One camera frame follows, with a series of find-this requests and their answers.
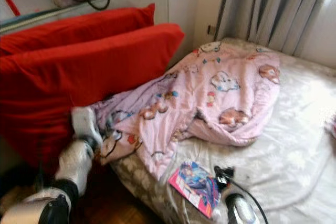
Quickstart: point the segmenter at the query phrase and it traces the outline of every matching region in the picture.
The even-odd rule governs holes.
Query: white bedsheet
[[[226,42],[249,50],[260,48],[240,40]],[[135,155],[112,167],[129,191],[167,223],[227,223],[223,201],[216,218],[208,220],[166,183],[188,158],[211,173],[215,165],[249,169],[249,190],[263,206],[269,223],[334,223],[336,144],[323,123],[336,111],[336,70],[285,55],[280,70],[278,102],[253,145],[218,147],[201,140],[181,142],[158,183]]]

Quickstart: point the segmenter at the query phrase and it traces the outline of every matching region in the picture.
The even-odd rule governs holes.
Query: curtain
[[[317,0],[222,0],[215,40],[234,37],[293,55]]]

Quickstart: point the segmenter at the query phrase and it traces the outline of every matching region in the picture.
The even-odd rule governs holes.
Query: book cover
[[[221,198],[216,179],[195,162],[183,162],[169,183],[207,218]]]

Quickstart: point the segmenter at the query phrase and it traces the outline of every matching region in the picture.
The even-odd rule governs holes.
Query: red pillow
[[[154,25],[155,4],[67,18],[1,38],[1,55],[101,39]]]
[[[162,24],[105,39],[0,58],[0,134],[32,165],[57,167],[72,136],[70,108],[162,75],[182,41]]]

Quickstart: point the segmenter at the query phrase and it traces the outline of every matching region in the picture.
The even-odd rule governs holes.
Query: cartoon print blanket
[[[279,75],[275,52],[206,44],[164,76],[91,106],[105,138],[101,162],[136,151],[160,179],[185,138],[248,145],[271,116]]]

